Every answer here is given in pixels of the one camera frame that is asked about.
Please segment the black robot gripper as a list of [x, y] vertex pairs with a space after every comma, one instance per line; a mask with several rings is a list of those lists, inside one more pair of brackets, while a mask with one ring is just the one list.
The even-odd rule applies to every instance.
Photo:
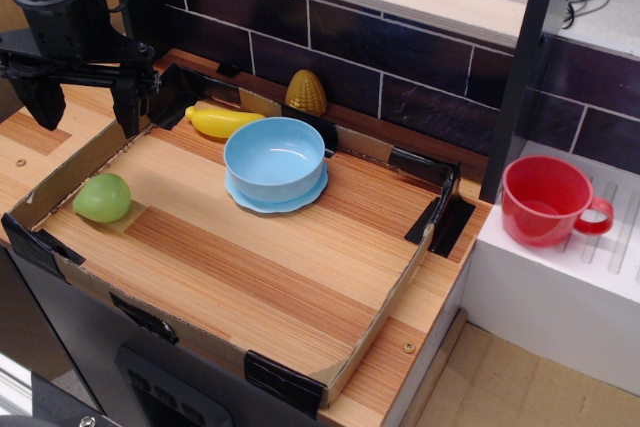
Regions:
[[[138, 135], [149, 92], [159, 87], [153, 48], [114, 29], [106, 0], [13, 1], [28, 26], [1, 34], [2, 63], [22, 62], [29, 76], [52, 74], [69, 83], [112, 87], [124, 136]], [[10, 76], [9, 82], [36, 122], [56, 130], [66, 108], [60, 83], [19, 76]]]

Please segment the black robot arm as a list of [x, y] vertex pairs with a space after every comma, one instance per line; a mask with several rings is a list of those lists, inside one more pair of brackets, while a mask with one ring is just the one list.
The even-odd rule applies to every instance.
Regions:
[[160, 79], [155, 51], [116, 31], [128, 0], [13, 0], [28, 26], [1, 35], [1, 75], [36, 122], [53, 131], [66, 108], [63, 86], [105, 88], [125, 137], [136, 136]]

